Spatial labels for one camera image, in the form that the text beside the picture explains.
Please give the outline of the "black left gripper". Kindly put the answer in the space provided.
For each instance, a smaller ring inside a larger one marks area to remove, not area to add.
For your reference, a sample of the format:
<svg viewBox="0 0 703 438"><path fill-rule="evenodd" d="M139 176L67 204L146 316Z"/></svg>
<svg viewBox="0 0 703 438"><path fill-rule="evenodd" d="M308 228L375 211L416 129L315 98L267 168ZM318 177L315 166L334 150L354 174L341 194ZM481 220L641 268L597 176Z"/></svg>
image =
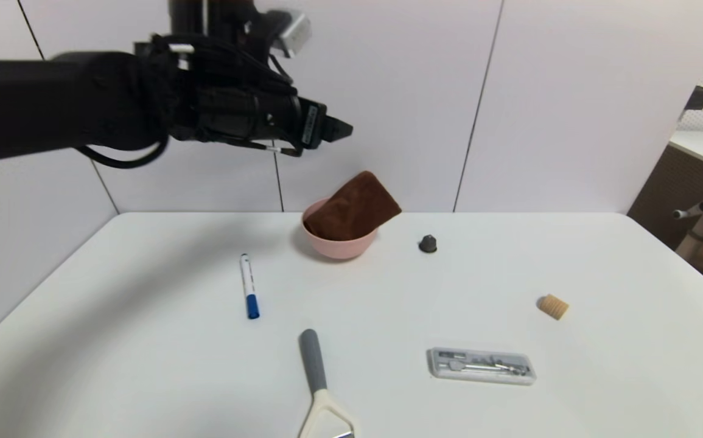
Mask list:
<svg viewBox="0 0 703 438"><path fill-rule="evenodd" d="M326 105L299 95L297 89L252 91L252 125L249 147L256 150L281 150L274 141L290 144L288 153L313 150L321 141L335 142L352 135L354 127L326 115Z"/></svg>

